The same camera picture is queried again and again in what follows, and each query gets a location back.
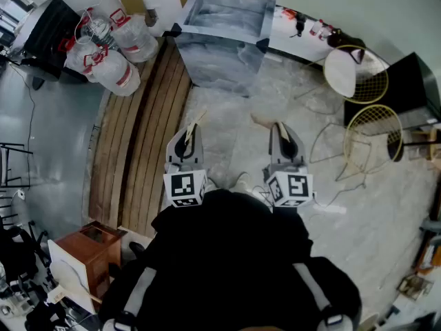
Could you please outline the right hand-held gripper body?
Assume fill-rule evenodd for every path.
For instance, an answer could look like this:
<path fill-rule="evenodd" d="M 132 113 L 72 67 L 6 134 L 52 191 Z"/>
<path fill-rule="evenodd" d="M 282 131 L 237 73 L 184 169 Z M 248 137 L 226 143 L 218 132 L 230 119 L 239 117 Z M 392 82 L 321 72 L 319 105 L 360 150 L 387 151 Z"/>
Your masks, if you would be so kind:
<path fill-rule="evenodd" d="M 298 208 L 313 199 L 313 175 L 304 163 L 269 164 L 263 176 L 275 208 Z"/>

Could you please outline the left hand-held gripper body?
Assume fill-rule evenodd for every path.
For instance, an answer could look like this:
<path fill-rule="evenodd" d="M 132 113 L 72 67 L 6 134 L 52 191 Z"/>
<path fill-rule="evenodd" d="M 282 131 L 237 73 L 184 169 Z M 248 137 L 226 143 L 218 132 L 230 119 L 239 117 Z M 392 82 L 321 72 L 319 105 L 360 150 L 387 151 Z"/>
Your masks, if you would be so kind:
<path fill-rule="evenodd" d="M 168 201 L 175 208 L 202 205 L 207 187 L 204 169 L 193 170 L 189 165 L 167 163 L 163 175 Z"/>

